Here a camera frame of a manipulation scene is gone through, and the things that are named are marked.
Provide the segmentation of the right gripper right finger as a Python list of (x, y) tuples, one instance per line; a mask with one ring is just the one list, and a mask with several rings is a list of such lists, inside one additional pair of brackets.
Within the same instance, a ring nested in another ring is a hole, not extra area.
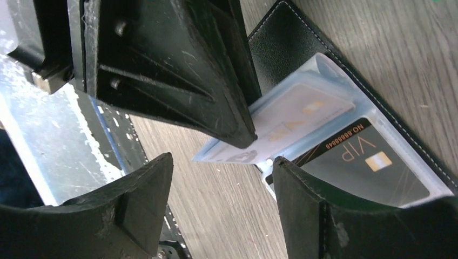
[(372, 202), (278, 157), (273, 182), (289, 258), (457, 258), (457, 197)]

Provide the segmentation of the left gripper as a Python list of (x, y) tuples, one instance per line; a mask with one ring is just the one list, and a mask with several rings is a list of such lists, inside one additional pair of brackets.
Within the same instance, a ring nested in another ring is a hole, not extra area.
[(74, 77), (67, 1), (8, 1), (18, 38), (8, 53), (27, 80), (54, 94)]

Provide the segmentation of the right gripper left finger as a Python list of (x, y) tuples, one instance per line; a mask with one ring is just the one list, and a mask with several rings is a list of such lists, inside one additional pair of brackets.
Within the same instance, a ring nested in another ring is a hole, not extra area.
[(164, 153), (60, 206), (1, 206), (1, 258), (153, 258), (172, 174)]

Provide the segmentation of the black card holder wallet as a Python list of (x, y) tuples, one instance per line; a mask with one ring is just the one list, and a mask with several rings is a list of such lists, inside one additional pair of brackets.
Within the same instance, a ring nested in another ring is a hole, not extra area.
[[(390, 147), (430, 191), (430, 197), (402, 207), (457, 194), (457, 178), (443, 169), (415, 139), (400, 118), (343, 57), (325, 34), (290, 1), (278, 1), (250, 34), (259, 83), (264, 95), (250, 106), (253, 116), (296, 84), (328, 89), (354, 104), (354, 108), (307, 134), (263, 162), (262, 180), (274, 194), (273, 161), (283, 156), (293, 161), (359, 118), (367, 118)], [(194, 157), (204, 161), (217, 144), (210, 140)]]

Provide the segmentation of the black credit card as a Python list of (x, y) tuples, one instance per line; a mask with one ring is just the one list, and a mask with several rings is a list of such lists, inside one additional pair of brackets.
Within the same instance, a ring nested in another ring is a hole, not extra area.
[(430, 191), (367, 118), (359, 118), (292, 161), (353, 195), (402, 207)]

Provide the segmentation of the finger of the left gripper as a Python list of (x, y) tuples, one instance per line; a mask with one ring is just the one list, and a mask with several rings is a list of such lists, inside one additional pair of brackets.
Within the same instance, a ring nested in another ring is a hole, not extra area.
[(238, 148), (261, 97), (239, 1), (83, 1), (84, 87), (128, 113)]

